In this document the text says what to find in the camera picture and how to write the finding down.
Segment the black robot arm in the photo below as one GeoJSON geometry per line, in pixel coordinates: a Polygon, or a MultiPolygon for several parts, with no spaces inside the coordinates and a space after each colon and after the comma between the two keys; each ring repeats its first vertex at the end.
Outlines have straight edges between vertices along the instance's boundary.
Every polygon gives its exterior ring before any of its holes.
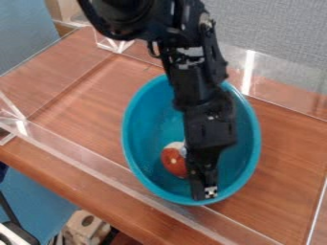
{"type": "Polygon", "coordinates": [[[192,198],[218,196],[218,161],[236,143],[236,108],[222,89],[228,78],[216,22],[202,0],[76,0],[106,37],[147,42],[148,54],[163,63],[183,113],[187,172],[192,198]]]}

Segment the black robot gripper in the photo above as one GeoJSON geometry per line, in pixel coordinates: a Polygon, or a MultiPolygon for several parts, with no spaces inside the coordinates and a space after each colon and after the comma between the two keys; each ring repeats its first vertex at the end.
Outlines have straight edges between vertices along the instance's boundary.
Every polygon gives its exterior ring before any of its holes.
{"type": "Polygon", "coordinates": [[[207,100],[174,94],[174,107],[183,113],[184,148],[192,199],[218,196],[218,161],[236,141],[236,109],[230,92],[218,92],[207,100]]]}

